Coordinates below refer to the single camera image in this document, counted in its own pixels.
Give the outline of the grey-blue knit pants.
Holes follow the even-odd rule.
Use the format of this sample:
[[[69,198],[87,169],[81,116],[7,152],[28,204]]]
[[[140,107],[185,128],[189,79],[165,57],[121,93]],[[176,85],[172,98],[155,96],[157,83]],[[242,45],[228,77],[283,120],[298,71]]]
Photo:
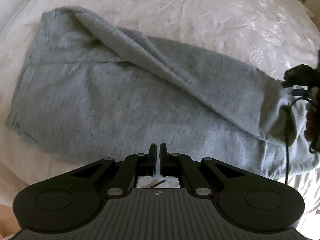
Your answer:
[[[80,163],[165,143],[281,178],[319,167],[305,114],[290,89],[256,67],[60,7],[42,15],[6,126]]]

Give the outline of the white floral bedspread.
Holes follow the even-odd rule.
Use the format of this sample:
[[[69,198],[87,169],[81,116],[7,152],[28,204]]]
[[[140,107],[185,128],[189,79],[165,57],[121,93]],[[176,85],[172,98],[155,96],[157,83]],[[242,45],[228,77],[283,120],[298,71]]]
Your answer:
[[[16,81],[45,11],[95,11],[108,22],[192,44],[249,63],[275,79],[300,63],[315,67],[319,31],[297,0],[1,0],[1,204],[70,168],[6,128]]]

